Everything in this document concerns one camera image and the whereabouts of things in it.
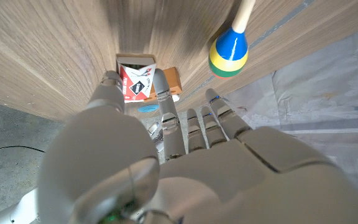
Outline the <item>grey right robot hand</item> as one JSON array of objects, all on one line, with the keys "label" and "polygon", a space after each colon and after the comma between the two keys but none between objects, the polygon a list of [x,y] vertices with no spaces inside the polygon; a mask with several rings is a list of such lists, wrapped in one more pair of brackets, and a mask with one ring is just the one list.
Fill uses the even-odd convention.
[{"label": "grey right robot hand", "polygon": [[162,152],[163,150],[163,129],[160,128],[160,124],[158,122],[153,123],[147,129],[149,136],[152,138],[153,143],[157,149],[157,152]]}]

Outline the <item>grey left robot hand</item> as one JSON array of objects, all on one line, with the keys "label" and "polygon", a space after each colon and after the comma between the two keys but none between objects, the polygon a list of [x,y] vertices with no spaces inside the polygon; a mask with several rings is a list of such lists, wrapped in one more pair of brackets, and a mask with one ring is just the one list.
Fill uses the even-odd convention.
[{"label": "grey left robot hand", "polygon": [[358,223],[358,188],[319,151],[250,128],[212,89],[184,137],[162,70],[154,82],[165,162],[108,71],[45,154],[43,223]]}]

